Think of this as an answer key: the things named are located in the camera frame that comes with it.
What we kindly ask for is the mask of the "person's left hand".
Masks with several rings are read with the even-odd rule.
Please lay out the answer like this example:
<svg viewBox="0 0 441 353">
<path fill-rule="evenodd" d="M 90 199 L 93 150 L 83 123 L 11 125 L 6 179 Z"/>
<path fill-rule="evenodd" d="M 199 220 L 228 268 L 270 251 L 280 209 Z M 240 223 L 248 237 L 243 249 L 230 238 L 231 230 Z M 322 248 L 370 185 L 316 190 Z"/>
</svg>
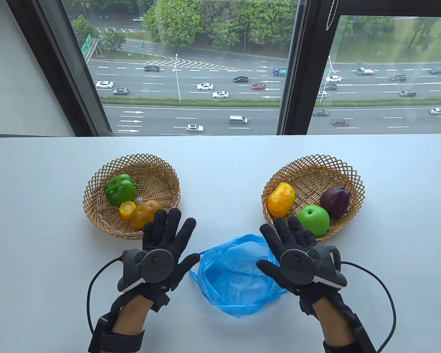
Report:
<svg viewBox="0 0 441 353">
<path fill-rule="evenodd" d="M 192 267 L 200 261 L 200 254 L 189 254 L 184 260 L 180 257 L 187 247 L 196 227 L 196 220 L 189 217 L 178 230 L 182 213 L 174 207 L 169 212 L 158 210 L 154 220 L 148 222 L 143 229 L 143 249 L 165 249 L 172 254 L 175 267 L 171 274 L 156 284 L 139 284 L 133 291 L 152 302 L 150 309 L 158 312 L 166 306 L 170 299 L 168 291 L 174 291 Z"/>
</svg>

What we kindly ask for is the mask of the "person's right hand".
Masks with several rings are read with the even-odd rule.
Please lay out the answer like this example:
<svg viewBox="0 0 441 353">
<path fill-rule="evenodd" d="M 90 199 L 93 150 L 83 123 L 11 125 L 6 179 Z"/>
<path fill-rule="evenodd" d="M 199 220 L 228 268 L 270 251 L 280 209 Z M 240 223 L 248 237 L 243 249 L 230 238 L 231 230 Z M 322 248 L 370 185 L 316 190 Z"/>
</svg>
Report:
<svg viewBox="0 0 441 353">
<path fill-rule="evenodd" d="M 277 261 L 288 249 L 306 252 L 317 245 L 313 233 L 305 231 L 296 217 L 290 217 L 287 221 L 278 217 L 274 219 L 273 224 L 274 227 L 263 224 L 259 230 Z M 321 313 L 334 311 L 339 316 L 343 316 L 343 298 L 337 289 L 317 283 L 294 284 L 283 275 L 279 266 L 267 260 L 257 261 L 256 266 L 263 274 L 271 277 L 279 287 L 299 296 L 301 310 L 307 315 L 313 315 L 318 319 Z"/>
</svg>

